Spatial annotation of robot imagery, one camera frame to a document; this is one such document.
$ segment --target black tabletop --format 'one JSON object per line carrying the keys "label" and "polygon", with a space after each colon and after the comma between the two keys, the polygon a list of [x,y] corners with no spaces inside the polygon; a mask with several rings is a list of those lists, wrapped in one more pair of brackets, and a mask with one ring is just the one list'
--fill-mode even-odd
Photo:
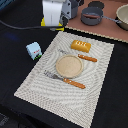
{"label": "black tabletop", "polygon": [[[17,27],[40,26],[41,0],[16,0],[0,12],[0,20]],[[115,44],[91,128],[128,127],[128,44],[65,29],[66,32]],[[26,45],[38,42],[42,53],[58,31],[15,30],[0,24],[0,104],[27,114],[55,128],[81,128],[49,111],[14,96],[32,68]]]}

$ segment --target small white box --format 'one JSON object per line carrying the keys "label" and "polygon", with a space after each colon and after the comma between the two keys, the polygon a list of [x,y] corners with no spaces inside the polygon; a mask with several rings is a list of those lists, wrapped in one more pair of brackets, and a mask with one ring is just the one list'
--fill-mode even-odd
{"label": "small white box", "polygon": [[37,42],[27,45],[26,48],[33,60],[42,56],[41,48]]}

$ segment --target ceramic plate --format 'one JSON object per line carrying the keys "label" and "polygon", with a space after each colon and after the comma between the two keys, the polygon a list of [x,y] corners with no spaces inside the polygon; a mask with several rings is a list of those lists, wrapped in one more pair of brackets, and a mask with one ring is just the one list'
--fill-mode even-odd
{"label": "ceramic plate", "polygon": [[74,78],[83,71],[83,62],[74,55],[64,55],[56,62],[57,72],[64,78]]}

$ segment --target placemat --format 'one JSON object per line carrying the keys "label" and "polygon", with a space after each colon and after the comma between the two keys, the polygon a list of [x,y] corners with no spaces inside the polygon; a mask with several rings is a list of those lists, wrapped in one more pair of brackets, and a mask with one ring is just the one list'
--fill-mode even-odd
{"label": "placemat", "polygon": [[[70,49],[73,40],[91,43],[90,52],[85,53]],[[60,31],[17,89],[14,96],[48,110],[81,127],[89,128],[113,48],[114,44]],[[85,84],[85,89],[44,76],[44,70],[57,74],[55,62],[63,55],[58,52],[58,49],[98,59],[96,63],[82,60],[84,63],[82,74],[72,79]]]}

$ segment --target butter knife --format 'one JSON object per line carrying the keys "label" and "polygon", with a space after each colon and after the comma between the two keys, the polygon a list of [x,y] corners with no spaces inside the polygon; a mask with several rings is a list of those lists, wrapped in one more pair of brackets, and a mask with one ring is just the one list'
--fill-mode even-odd
{"label": "butter knife", "polygon": [[81,89],[84,89],[84,88],[85,88],[85,85],[83,85],[83,84],[80,84],[80,83],[78,83],[78,82],[69,80],[69,79],[67,79],[67,78],[60,78],[60,77],[58,77],[56,74],[53,74],[53,73],[51,73],[51,72],[49,72],[49,71],[47,71],[47,70],[44,71],[44,74],[45,74],[47,77],[49,77],[49,78],[61,80],[61,81],[65,82],[65,83],[74,85],[74,86],[79,87],[79,88],[81,88]]}
{"label": "butter knife", "polygon": [[[67,51],[63,51],[61,49],[58,49],[58,51],[64,53],[64,54],[74,54],[74,53],[69,53]],[[81,59],[85,59],[85,60],[89,60],[89,61],[93,61],[93,62],[97,62],[97,59],[96,58],[92,58],[92,57],[88,57],[88,56],[84,56],[84,55],[80,55],[80,54],[74,54],[76,56],[78,56],[79,58]]]}

